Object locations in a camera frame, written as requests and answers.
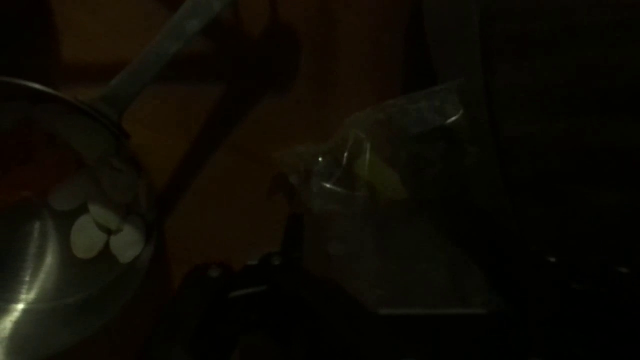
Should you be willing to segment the clear plastic wrapper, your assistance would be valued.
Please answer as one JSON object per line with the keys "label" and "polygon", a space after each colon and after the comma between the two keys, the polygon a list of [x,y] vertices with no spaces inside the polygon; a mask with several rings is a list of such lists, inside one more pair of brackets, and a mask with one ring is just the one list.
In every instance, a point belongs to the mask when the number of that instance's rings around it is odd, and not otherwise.
{"label": "clear plastic wrapper", "polygon": [[498,295],[461,247],[471,229],[466,120],[454,82],[349,115],[278,166],[309,273],[382,313],[487,311]]}

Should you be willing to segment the white tablet pieces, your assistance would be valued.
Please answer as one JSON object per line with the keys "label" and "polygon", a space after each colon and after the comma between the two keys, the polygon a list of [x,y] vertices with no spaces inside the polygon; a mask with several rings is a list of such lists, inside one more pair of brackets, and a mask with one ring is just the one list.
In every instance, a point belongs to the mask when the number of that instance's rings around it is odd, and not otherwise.
{"label": "white tablet pieces", "polygon": [[145,225],[137,213],[128,213],[115,195],[94,175],[80,173],[48,193],[57,212],[80,209],[70,225],[70,250],[80,260],[92,260],[109,250],[115,262],[130,263],[145,247]]}

